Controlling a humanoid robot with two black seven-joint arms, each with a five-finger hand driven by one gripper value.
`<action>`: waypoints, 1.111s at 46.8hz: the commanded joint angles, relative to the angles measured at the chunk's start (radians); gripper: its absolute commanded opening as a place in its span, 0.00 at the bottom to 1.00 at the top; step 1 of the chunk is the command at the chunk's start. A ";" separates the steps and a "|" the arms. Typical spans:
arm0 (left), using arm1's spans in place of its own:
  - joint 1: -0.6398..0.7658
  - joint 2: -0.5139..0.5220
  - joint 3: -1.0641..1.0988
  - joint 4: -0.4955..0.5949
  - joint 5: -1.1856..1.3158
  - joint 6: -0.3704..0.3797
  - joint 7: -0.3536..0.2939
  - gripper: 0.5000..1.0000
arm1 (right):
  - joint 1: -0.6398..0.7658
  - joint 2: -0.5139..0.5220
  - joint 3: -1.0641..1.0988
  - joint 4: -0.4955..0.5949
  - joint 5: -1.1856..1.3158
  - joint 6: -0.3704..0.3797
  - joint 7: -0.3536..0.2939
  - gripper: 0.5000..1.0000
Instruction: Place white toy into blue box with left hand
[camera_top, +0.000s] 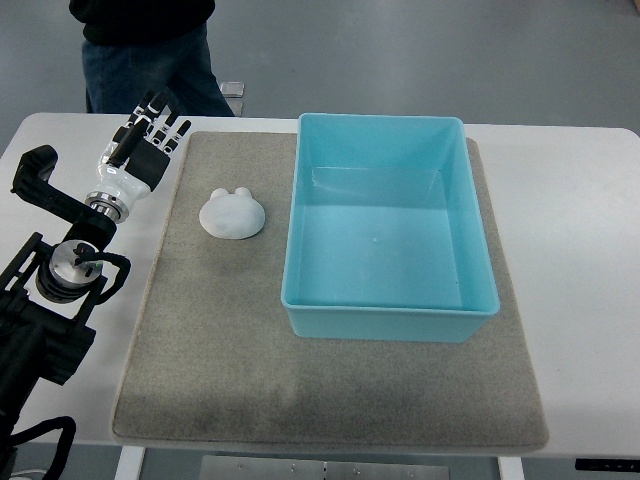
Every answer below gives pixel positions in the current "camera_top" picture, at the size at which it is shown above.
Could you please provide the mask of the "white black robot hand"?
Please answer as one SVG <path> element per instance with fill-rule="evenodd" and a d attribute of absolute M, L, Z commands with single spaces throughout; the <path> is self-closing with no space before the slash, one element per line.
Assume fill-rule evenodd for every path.
<path fill-rule="evenodd" d="M 115 132 L 97 167 L 98 184 L 85 203 L 115 223 L 124 222 L 137 201 L 159 185 L 174 151 L 191 128 L 168 108 L 165 92 L 147 92 Z"/>

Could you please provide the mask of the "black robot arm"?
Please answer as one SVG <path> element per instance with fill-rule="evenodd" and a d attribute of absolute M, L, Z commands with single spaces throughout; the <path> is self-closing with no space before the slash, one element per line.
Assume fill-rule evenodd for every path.
<path fill-rule="evenodd" d="M 91 347 L 93 309 L 124 284 L 130 261 L 107 252 L 116 233 L 112 218 L 57 190 L 49 177 L 58 161 L 49 145 L 24 153 L 12 193 L 70 224 L 55 245 L 33 233 L 1 274 L 1 476 L 8 479 L 20 445 L 60 433 L 47 479 L 61 477 L 76 432 L 69 416 L 14 430 L 36 383 L 64 384 Z"/>

